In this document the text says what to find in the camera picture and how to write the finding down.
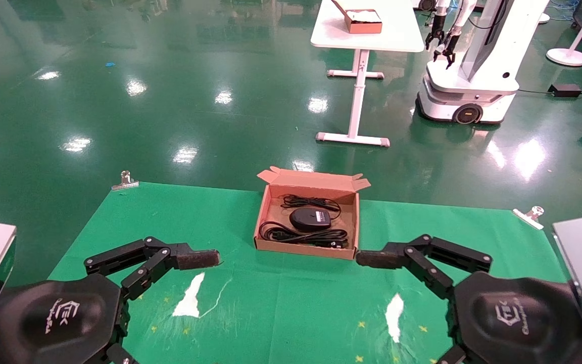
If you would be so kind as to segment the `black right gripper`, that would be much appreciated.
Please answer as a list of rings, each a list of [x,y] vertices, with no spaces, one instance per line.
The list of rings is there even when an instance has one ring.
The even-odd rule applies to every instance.
[[[582,363],[582,311],[568,284],[475,272],[448,309],[453,346],[437,364]]]

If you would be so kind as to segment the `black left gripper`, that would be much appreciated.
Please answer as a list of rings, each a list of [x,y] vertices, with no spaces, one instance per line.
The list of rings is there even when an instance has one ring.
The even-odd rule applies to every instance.
[[[122,347],[129,304],[99,274],[0,294],[0,363],[137,363]]]

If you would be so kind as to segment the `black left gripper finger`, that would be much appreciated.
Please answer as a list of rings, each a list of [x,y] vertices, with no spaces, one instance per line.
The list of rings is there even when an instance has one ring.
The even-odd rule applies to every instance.
[[[84,260],[88,275],[107,276],[136,267],[121,281],[125,300],[138,299],[171,269],[185,271],[219,263],[220,254],[215,249],[196,251],[187,243],[166,244],[155,237],[136,240]]]

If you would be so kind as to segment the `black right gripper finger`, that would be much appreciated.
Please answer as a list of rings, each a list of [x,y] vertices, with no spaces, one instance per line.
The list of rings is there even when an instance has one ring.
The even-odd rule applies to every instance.
[[[408,269],[439,299],[453,295],[453,280],[430,261],[445,263],[465,272],[489,272],[493,259],[489,254],[460,246],[448,240],[421,235],[409,243],[388,242],[381,250],[360,250],[360,266],[380,269]]]

